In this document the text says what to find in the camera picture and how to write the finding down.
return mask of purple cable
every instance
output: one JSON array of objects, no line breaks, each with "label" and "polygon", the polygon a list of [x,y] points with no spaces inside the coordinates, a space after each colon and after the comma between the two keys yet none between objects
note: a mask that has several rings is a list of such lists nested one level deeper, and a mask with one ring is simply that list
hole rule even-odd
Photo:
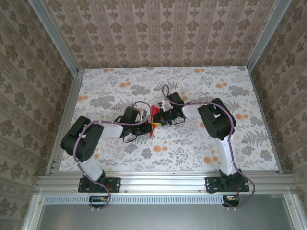
[{"label": "purple cable", "polygon": [[[165,88],[165,87],[167,88],[167,93],[166,93],[166,95],[165,95],[165,93],[164,93],[164,88]],[[231,123],[230,134],[228,135],[228,144],[229,144],[229,148],[230,148],[230,154],[231,154],[232,163],[233,163],[233,165],[234,165],[234,168],[237,170],[237,172],[238,172],[239,174],[241,174],[245,179],[247,179],[248,181],[250,181],[250,183],[253,185],[253,191],[252,191],[252,193],[250,194],[249,198],[248,198],[243,204],[241,204],[241,205],[239,205],[239,206],[237,206],[237,207],[233,207],[231,204],[229,204],[229,203],[227,203],[227,202],[224,202],[224,203],[227,204],[228,206],[232,207],[233,209],[235,209],[235,208],[240,208],[240,207],[244,206],[245,204],[247,204],[247,203],[250,201],[250,199],[253,197],[253,195],[254,195],[254,193],[255,193],[255,190],[256,190],[256,186],[255,186],[254,182],[252,182],[251,179],[249,179],[247,176],[245,176],[245,175],[238,169],[238,167],[236,166],[235,157],[234,157],[234,153],[233,153],[233,150],[232,150],[231,139],[230,139],[230,138],[231,138],[231,134],[232,134],[233,131],[234,131],[234,122],[233,122],[233,120],[232,120],[232,118],[231,118],[231,115],[230,115],[230,114],[227,112],[227,110],[225,110],[222,106],[220,106],[219,104],[214,103],[214,102],[195,102],[195,103],[175,103],[175,102],[172,102],[172,101],[169,100],[168,97],[167,97],[168,94],[169,94],[169,86],[168,86],[168,85],[162,86],[162,94],[163,94],[165,100],[169,101],[169,102],[172,103],[172,104],[176,104],[176,105],[213,104],[214,106],[219,107],[220,109],[222,109],[222,110],[226,113],[226,115],[229,117],[229,120],[230,120],[230,123]]]},{"label": "purple cable", "polygon": [[76,141],[76,143],[75,143],[75,145],[74,145],[74,147],[73,147],[73,151],[72,151],[73,159],[74,159],[75,162],[77,163],[77,166],[78,166],[78,168],[80,169],[80,171],[83,173],[83,175],[84,175],[87,179],[89,179],[92,183],[97,184],[97,185],[103,187],[103,188],[107,191],[107,193],[108,193],[108,199],[107,199],[105,205],[103,205],[101,208],[94,208],[94,207],[93,207],[93,201],[94,201],[94,200],[97,200],[97,199],[101,199],[102,197],[95,197],[95,198],[93,198],[93,199],[91,200],[90,206],[91,206],[92,210],[98,210],[98,211],[99,211],[100,209],[105,208],[105,207],[110,203],[110,201],[111,201],[111,193],[110,193],[110,191],[107,189],[107,187],[105,187],[103,184],[101,184],[101,183],[99,183],[99,182],[93,180],[92,178],[90,178],[90,177],[86,174],[86,172],[83,170],[83,168],[79,165],[79,160],[78,160],[78,158],[76,157],[77,146],[78,146],[78,144],[79,144],[79,142],[80,142],[82,136],[83,136],[84,133],[86,132],[86,130],[87,130],[91,125],[93,125],[93,124],[97,124],[97,123],[101,124],[101,123],[102,123],[102,124],[116,124],[116,125],[125,125],[125,126],[138,126],[138,125],[143,124],[143,123],[145,123],[145,122],[147,122],[147,121],[150,121],[150,119],[151,119],[151,114],[152,114],[150,105],[149,105],[147,102],[144,102],[144,101],[136,101],[135,103],[133,103],[132,107],[134,107],[135,104],[137,104],[137,103],[144,103],[144,104],[146,104],[146,105],[149,107],[149,116],[148,116],[146,119],[144,119],[144,121],[139,122],[139,123],[132,123],[132,124],[121,123],[121,122],[113,122],[113,121],[91,121],[88,125],[86,125],[86,126],[84,127],[84,129],[82,130],[82,132],[81,132],[80,135],[78,136],[77,141]]}]

